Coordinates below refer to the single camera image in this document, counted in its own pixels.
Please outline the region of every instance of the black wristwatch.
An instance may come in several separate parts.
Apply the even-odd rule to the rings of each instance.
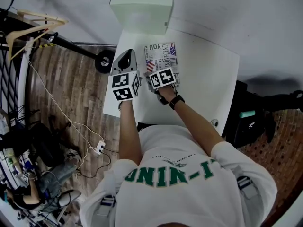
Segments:
[[[181,100],[181,101],[183,101],[183,102],[185,103],[185,101],[184,101],[183,97],[181,97],[181,95],[175,96],[175,97],[171,100],[171,102],[169,103],[170,107],[171,107],[173,110],[175,110],[175,105],[176,105],[176,103],[177,103],[179,100]]]

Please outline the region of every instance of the brick wall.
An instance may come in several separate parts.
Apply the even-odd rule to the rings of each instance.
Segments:
[[[239,150],[264,166],[276,181],[276,202],[263,226],[272,226],[303,189],[303,113],[282,110],[274,113],[276,132],[270,144],[265,134]]]

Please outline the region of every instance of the white table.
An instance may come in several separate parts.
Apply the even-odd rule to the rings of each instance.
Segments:
[[[180,72],[178,92],[185,102],[208,121],[217,119],[222,134],[231,107],[239,67],[239,55],[193,35],[168,29],[165,35],[131,34],[123,31],[115,59],[124,51],[134,49],[138,70],[146,70],[144,46],[175,42]],[[120,117],[118,102],[110,90],[109,78],[103,113]],[[145,78],[139,96],[133,101],[136,122],[184,125],[169,105],[163,106],[148,90]]]

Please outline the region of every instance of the white wall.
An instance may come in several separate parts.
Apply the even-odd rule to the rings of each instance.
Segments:
[[[73,41],[117,44],[121,27],[109,1],[16,0],[14,7],[68,19],[58,31]],[[174,0],[169,27],[238,53],[239,79],[268,94],[303,88],[302,24],[303,0]]]

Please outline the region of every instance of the wooden floor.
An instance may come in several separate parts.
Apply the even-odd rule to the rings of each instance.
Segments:
[[[99,46],[84,46],[93,53],[102,50]],[[102,135],[106,147],[118,150],[119,119],[103,115],[103,103],[107,87],[107,74],[100,74],[94,66],[94,60],[78,53],[69,51],[59,46],[40,48],[33,57],[33,66],[41,75],[46,88],[53,95],[63,112],[75,122],[87,125],[96,133]],[[40,78],[30,69],[28,78],[29,105],[31,110],[40,109],[31,117],[30,121],[41,120],[49,127],[48,116],[55,115],[55,127],[64,126],[68,120],[60,112],[44,89]],[[87,138],[93,147],[96,147],[100,137],[92,134],[84,126],[76,125],[77,129]],[[82,157],[86,154],[88,143],[71,126],[64,137],[80,148]],[[106,152],[111,157],[111,162],[117,160],[118,154]],[[88,150],[85,162],[80,168],[87,176],[93,176],[98,167],[107,165],[109,158],[106,155],[97,155]],[[67,226],[75,226],[79,222],[79,205],[89,196],[103,178],[104,171],[110,166],[98,170],[92,179],[73,175],[65,184],[63,190],[77,189],[82,192],[78,202],[73,203],[69,210],[72,217],[68,219]]]

